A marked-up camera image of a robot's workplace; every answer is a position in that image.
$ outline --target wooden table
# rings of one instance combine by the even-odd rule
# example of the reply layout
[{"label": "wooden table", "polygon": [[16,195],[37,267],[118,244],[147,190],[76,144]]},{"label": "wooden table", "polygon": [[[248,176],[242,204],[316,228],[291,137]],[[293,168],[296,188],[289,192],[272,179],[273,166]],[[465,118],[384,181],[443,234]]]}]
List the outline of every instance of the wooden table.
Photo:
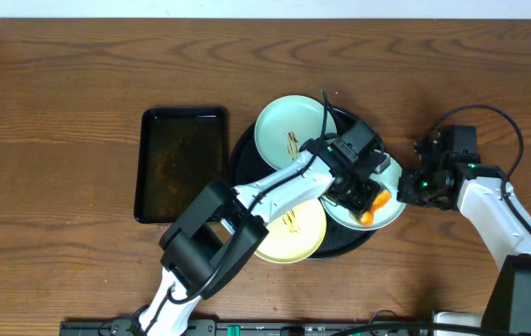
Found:
[{"label": "wooden table", "polygon": [[[531,21],[0,20],[0,335],[55,335],[67,317],[131,313],[161,280],[166,227],[133,219],[140,121],[153,106],[224,105],[230,148],[262,107],[318,98],[367,121],[403,165],[459,105],[520,124],[512,182],[531,213]],[[516,138],[479,126],[484,162]],[[244,319],[367,319],[380,309],[484,309],[497,268],[455,212],[407,207],[337,259],[252,258],[197,312]]]}]

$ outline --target wood grain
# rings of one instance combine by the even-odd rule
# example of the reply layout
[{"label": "wood grain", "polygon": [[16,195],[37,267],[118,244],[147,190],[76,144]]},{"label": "wood grain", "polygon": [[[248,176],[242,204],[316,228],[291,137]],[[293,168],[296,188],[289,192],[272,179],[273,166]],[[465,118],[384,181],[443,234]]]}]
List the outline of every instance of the wood grain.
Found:
[{"label": "wood grain", "polygon": [[[526,142],[513,177],[531,213],[531,21],[0,20],[0,335],[148,303],[165,227],[133,219],[142,113],[224,105],[232,148],[271,100],[318,98],[371,124],[403,165],[447,110],[508,111]],[[474,111],[485,162],[510,126]],[[497,269],[456,213],[407,207],[341,258],[252,258],[197,309],[220,318],[366,319],[379,309],[482,311]]]}]

